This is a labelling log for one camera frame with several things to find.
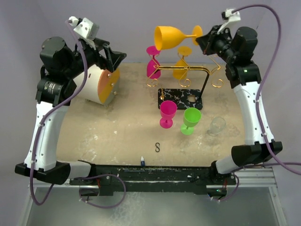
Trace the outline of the clear glass cup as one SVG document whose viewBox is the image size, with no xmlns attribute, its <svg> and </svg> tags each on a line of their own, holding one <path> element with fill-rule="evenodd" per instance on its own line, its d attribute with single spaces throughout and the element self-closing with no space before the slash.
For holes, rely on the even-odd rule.
<svg viewBox="0 0 301 226">
<path fill-rule="evenodd" d="M 226 127 L 225 119 L 222 117 L 215 117 L 210 123 L 207 132 L 211 136 L 216 136 L 219 133 L 221 133 L 225 127 Z"/>
</svg>

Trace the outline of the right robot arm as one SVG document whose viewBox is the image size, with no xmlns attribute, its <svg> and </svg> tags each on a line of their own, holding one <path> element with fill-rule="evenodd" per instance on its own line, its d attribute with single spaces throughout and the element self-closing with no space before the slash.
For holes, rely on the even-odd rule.
<svg viewBox="0 0 301 226">
<path fill-rule="evenodd" d="M 226 77 L 230 81 L 241 109 L 245 143 L 233 146 L 231 154 L 214 161 L 209 179 L 214 184 L 225 180 L 226 174 L 240 167 L 270 160 L 282 151 L 282 142 L 276 141 L 270 131 L 262 103 L 261 75 L 259 67 L 252 61 L 257 45 L 257 32 L 249 27 L 238 28 L 235 36 L 230 29 L 219 31 L 220 25 L 196 39 L 204 55 L 216 54 L 225 63 Z"/>
</svg>

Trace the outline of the orange wine glass front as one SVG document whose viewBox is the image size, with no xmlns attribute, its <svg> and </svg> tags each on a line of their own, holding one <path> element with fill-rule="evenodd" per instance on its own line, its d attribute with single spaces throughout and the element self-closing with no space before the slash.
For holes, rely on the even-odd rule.
<svg viewBox="0 0 301 226">
<path fill-rule="evenodd" d="M 196 25 L 192 34 L 184 34 L 172 26 L 157 26 L 154 30 L 154 45 L 157 50 L 172 49 L 181 44 L 185 39 L 191 38 L 194 45 L 198 45 L 196 38 L 203 35 L 203 30 Z"/>
</svg>

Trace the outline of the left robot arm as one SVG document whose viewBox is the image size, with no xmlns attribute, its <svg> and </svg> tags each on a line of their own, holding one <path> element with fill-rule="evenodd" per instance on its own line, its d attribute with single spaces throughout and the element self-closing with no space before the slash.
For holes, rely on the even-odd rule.
<svg viewBox="0 0 301 226">
<path fill-rule="evenodd" d="M 36 92 L 36 123 L 32 143 L 24 162 L 15 166 L 15 173 L 54 185 L 80 177 L 87 185 L 96 181 L 97 173 L 90 163 L 60 162 L 56 158 L 61 125 L 71 100 L 84 88 L 88 69 L 97 66 L 114 72 L 127 57 L 113 51 L 110 43 L 94 39 L 95 48 L 82 38 L 76 39 L 71 50 L 61 37 L 52 37 L 42 43 L 40 58 L 43 66 Z"/>
</svg>

